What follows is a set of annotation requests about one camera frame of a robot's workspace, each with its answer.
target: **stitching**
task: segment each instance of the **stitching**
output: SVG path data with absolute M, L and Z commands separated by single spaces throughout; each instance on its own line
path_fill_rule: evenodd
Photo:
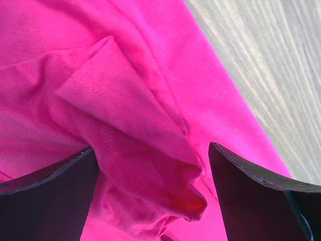
M 103 86 L 105 86 L 105 87 L 106 87 L 107 89 L 109 89 L 111 92 L 113 92 L 114 94 L 116 94 L 116 95 L 117 95 L 118 97 L 120 97 L 122 100 L 124 100 L 125 102 L 129 103 L 129 104 L 132 105 L 133 107 L 139 109 L 139 108 L 137 107 L 137 105 L 135 105 L 132 101 L 130 101 L 129 99 L 127 99 L 127 98 L 124 97 L 124 96 L 121 96 L 117 91 L 115 91 L 115 90 L 112 89 L 109 85 L 107 85 L 106 83 L 104 83 L 104 82 L 101 80 L 101 78 L 99 78 L 99 77 L 97 77 L 97 76 L 95 76 L 95 75 L 87 72 L 86 70 L 82 70 L 82 69 L 81 69 L 81 71 L 82 71 L 82 72 L 85 72 L 85 73 L 88 74 L 89 76 L 97 79 Z M 143 110 L 141 110 L 141 111 L 142 111 L 143 113 L 145 113 L 146 115 L 148 115 L 150 118 L 154 119 L 155 121 L 157 121 L 157 122 L 159 122 L 159 123 L 161 123 L 161 124 L 163 124 L 163 125 L 171 128 L 172 130 L 174 130 L 173 127 L 167 125 L 167 124 L 164 123 L 164 122 L 159 121 L 158 119 L 156 119 L 156 118 L 153 117 L 152 115 L 148 114 L 147 112 L 145 112 L 145 111 L 143 111 Z
M 110 98 L 108 98 L 106 95 L 104 95 L 104 94 L 102 94 L 101 92 L 99 92 L 97 89 L 95 89 L 95 88 L 91 87 L 90 85 L 88 85 L 88 84 L 86 84 L 86 83 L 82 82 L 81 80 L 79 80 L 79 79 L 77 79 L 77 78 L 75 78 L 75 77 L 72 77 L 72 78 L 73 78 L 73 79 L 75 79 L 75 80 L 77 80 L 79 83 L 81 83 L 81 84 L 85 85 L 87 88 L 91 89 L 92 91 L 96 92 L 97 94 L 99 94 L 100 96 L 102 96 L 104 99 L 107 99 L 111 104 L 113 104 L 113 105 L 114 105 L 114 106 L 116 106 L 117 108 L 122 109 L 122 110 L 123 110 L 123 111 L 125 111 L 127 114 L 130 114 L 130 115 L 131 115 L 131 116 L 133 116 L 136 120 L 138 120 L 138 121 L 142 122 L 143 124 L 145 124 L 145 125 L 147 125 L 147 126 L 149 126 L 149 127 L 153 128 L 154 130 L 156 130 L 156 131 L 158 131 L 158 132 L 162 133 L 163 135 L 165 135 L 165 136 L 167 136 L 167 137 L 171 138 L 172 140 L 177 141 L 178 143 L 181 143 L 181 144 L 183 144 L 183 145 L 185 145 L 185 146 L 190 147 L 190 146 L 189 146 L 189 145 L 187 145 L 186 143 L 181 142 L 181 141 L 177 140 L 176 138 L 171 137 L 171 136 L 169 136 L 168 134 L 166 134 L 166 133 L 162 132 L 161 130 L 159 130 L 159 129 L 157 129 L 157 128 L 153 127 L 153 126 L 151 126 L 150 124 L 148 124 L 148 123 L 146 123 L 146 122 L 144 122 L 142 119 L 138 118 L 138 117 L 137 117 L 137 116 L 135 116 L 133 113 L 131 113 L 131 112 L 127 111 L 126 109 L 124 109 L 123 107 L 121 107 L 121 106 L 117 105 L 114 101 L 112 101 L 112 100 L 111 100 Z
M 173 101 L 174 101 L 174 103 L 175 103 L 175 105 L 176 105 L 176 107 L 177 107 L 177 109 L 178 109 L 178 111 L 179 111 L 180 116 L 181 116 L 181 119 L 183 120 L 183 123 L 184 123 L 184 125 L 185 125 L 185 129 L 186 129 L 186 131 L 187 131 L 187 137 L 188 137 L 188 140 L 189 140 L 189 139 L 190 139 L 190 133 L 189 133 L 189 129 L 187 128 L 186 120 L 184 119 L 184 117 L 183 117 L 183 115 L 182 115 L 181 109 L 179 108 L 179 105 L 178 105 L 176 99 L 174 98 L 174 95 L 173 95 L 173 92 L 172 92 L 172 90 L 171 90 L 171 88 L 170 88 L 170 85 L 169 85 L 167 79 L 165 78 L 165 75 L 164 75 L 164 73 L 163 73 L 163 71 L 162 71 L 162 69 L 161 69 L 161 67 L 160 67 L 160 65 L 159 65 L 159 63 L 158 63 L 155 55 L 154 55 L 154 52 L 151 50 L 151 47 L 150 47 L 149 43 L 146 41 L 145 37 L 144 37 L 143 34 L 141 33 L 140 29 L 136 26 L 136 24 L 134 23 L 134 21 L 133 21 L 131 18 L 129 18 L 126 14 L 124 14 L 113 1 L 109 1 L 109 2 L 110 2 L 112 5 L 114 5 L 114 7 L 120 12 L 120 14 L 122 14 L 123 16 L 125 16 L 125 17 L 133 24 L 133 26 L 134 26 L 134 27 L 136 28 L 136 30 L 139 32 L 139 35 L 141 36 L 141 38 L 144 40 L 145 44 L 147 45 L 148 50 L 149 50 L 152 58 L 154 59 L 154 62 L 155 62 L 155 64 L 156 64 L 157 68 L 159 69 L 159 72 L 160 72 L 160 74 L 162 75 L 162 78 L 164 79 L 165 84 L 167 85 L 167 88 L 169 89 L 169 92 L 170 92 L 170 94 L 171 94 L 171 96 L 172 96 L 172 99 L 173 99 Z
M 175 105 L 176 105 L 176 107 L 177 107 L 177 110 L 178 110 L 178 112 L 179 112 L 179 115 L 180 115 L 180 117 L 181 117 L 181 119 L 182 119 L 182 121 L 183 121 L 183 124 L 184 124 L 185 129 L 186 129 L 186 132 L 187 132 L 187 133 L 186 133 L 187 139 L 188 139 L 188 141 L 189 141 L 189 143 L 190 143 L 190 142 L 191 142 L 191 140 L 190 140 L 190 132 L 189 132 L 189 129 L 188 129 L 187 122 L 186 122 L 185 118 L 183 117 L 182 111 L 181 111 L 181 109 L 180 109 L 180 107 L 179 107 L 179 105 L 178 105 L 178 103 L 177 103 L 177 101 L 176 101 L 176 99 L 175 99 L 175 97 L 174 97 L 174 94 L 173 94 L 172 89 L 170 88 L 170 84 L 169 84 L 168 80 L 165 78 L 165 75 L 164 75 L 164 73 L 163 73 L 163 71 L 162 71 L 162 69 L 161 69 L 160 64 L 159 64 L 158 61 L 157 61 L 157 58 L 156 58 L 154 52 L 152 51 L 151 46 L 149 45 L 148 41 L 145 39 L 144 35 L 141 33 L 140 29 L 137 27 L 137 25 L 135 24 L 135 22 L 134 22 L 130 17 L 128 17 L 126 14 L 124 14 L 124 13 L 120 10 L 120 8 L 119 8 L 113 1 L 109 1 L 109 2 L 118 10 L 118 12 L 119 12 L 121 15 L 125 16 L 125 17 L 131 22 L 131 24 L 135 27 L 135 29 L 138 31 L 139 35 L 141 36 L 141 38 L 143 39 L 143 41 L 144 41 L 145 44 L 147 45 L 148 50 L 149 50 L 152 58 L 154 59 L 154 62 L 155 62 L 155 64 L 156 64 L 156 66 L 157 66 L 160 74 L 162 75 L 162 78 L 163 78 L 163 80 L 165 81 L 165 84 L 166 84 L 166 86 L 167 86 L 167 88 L 168 88 L 168 90 L 169 90 L 169 92 L 170 92 L 170 94 L 171 94 L 171 96 L 172 96 L 172 99 L 173 99 L 173 101 L 174 101 L 174 103 L 175 103 Z M 197 153 L 197 155 L 199 156 L 200 162 L 201 162 L 201 164 L 203 165 L 203 168 L 204 168 L 204 176 L 206 176 L 206 166 L 205 166 L 205 162 L 204 162 L 204 160 L 201 158 L 201 156 L 200 156 L 198 153 Z
M 13 180 L 13 178 L 12 178 L 11 176 L 7 175 L 7 174 L 4 173 L 3 171 L 0 171 L 0 173 L 2 173 L 5 177 L 10 178 L 11 180 Z
M 202 177 L 200 177 L 200 179 L 201 179 L 201 182 L 206 186 L 207 190 L 208 190 L 208 191 L 211 193 L 211 195 L 214 197 L 214 199 L 215 199 L 216 201 L 219 201 L 218 197 L 217 197 L 216 195 L 214 195 L 214 192 L 212 192 L 212 190 L 210 189 L 209 185 L 207 185 L 207 183 L 205 182 L 204 177 L 202 176 Z
M 119 151 L 119 146 L 113 138 L 111 131 L 108 130 L 107 127 L 100 127 L 99 130 L 102 135 L 103 141 L 105 143 L 109 143 L 107 145 L 107 150 L 110 153 L 112 159 L 119 165 L 119 167 L 124 171 L 124 173 L 130 178 L 130 180 L 133 183 L 136 184 L 136 186 L 140 190 L 147 191 L 149 194 L 151 194 L 150 189 L 146 185 L 144 185 L 144 183 L 137 177 L 137 175 L 131 172 L 128 164 L 126 163 L 125 159 Z

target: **wooden surface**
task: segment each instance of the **wooden surface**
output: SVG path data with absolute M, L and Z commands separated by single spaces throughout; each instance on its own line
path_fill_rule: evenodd
M 321 0 L 187 0 L 294 178 L 321 184 Z

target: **black plastic piece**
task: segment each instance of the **black plastic piece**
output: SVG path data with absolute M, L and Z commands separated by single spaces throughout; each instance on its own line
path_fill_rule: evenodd
M 98 166 L 92 148 L 0 184 L 0 240 L 79 241 Z
M 218 143 L 209 148 L 229 241 L 321 240 L 321 187 L 249 162 Z

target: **pink fabric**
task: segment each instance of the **pink fabric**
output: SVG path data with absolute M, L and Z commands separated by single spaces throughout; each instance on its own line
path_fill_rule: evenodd
M 212 141 L 289 176 L 183 1 L 0 10 L 0 181 L 92 146 L 82 241 L 226 240 Z

